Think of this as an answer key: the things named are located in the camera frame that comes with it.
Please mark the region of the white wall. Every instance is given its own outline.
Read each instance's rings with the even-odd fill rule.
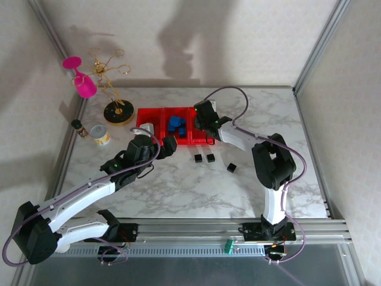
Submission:
[[[336,0],[43,0],[71,54],[115,48],[124,86],[293,85]]]
[[[52,183],[77,97],[26,0],[0,2],[0,245],[18,207],[42,201]],[[19,262],[12,242],[8,256]],[[0,285],[14,268],[0,260]]]
[[[329,195],[381,285],[381,3],[352,0],[299,95]]]

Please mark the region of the small jar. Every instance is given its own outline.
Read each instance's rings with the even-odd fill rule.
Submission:
[[[71,122],[71,125],[82,138],[86,138],[89,135],[86,129],[83,127],[81,121],[79,121],[78,119],[74,119]]]

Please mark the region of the black round base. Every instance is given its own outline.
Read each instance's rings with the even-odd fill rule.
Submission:
[[[105,107],[103,116],[108,123],[112,125],[125,125],[132,120],[134,114],[133,105],[127,100],[122,101],[124,105],[113,101]]]

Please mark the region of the pink wine glass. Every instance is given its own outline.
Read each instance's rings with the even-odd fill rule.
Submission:
[[[97,87],[91,77],[78,71],[82,59],[80,57],[68,57],[62,63],[62,66],[68,70],[75,70],[76,76],[74,78],[74,86],[76,87],[79,95],[83,98],[93,97],[97,92]]]

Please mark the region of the gold wire ornament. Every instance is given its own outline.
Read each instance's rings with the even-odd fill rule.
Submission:
[[[89,55],[94,57],[94,65],[88,66],[90,68],[91,73],[87,74],[86,76],[92,76],[96,75],[98,76],[97,80],[97,87],[100,91],[102,91],[105,95],[110,97],[111,101],[115,103],[115,107],[117,110],[119,110],[118,105],[124,105],[124,102],[120,99],[120,95],[118,90],[116,90],[113,87],[113,84],[110,80],[110,78],[106,75],[106,73],[110,70],[117,70],[121,74],[128,74],[131,71],[131,67],[128,64],[122,64],[118,67],[109,67],[109,63],[113,58],[120,58],[124,56],[124,50],[123,49],[115,49],[113,52],[113,55],[108,59],[106,63],[101,62],[101,60],[98,58],[97,54],[101,52],[101,49],[99,48],[91,48],[89,50]],[[82,82],[78,85],[75,84],[75,80],[77,78],[80,78],[79,76],[76,76],[72,78],[71,84],[75,87],[81,86],[83,82],[85,81],[85,77],[82,76]]]

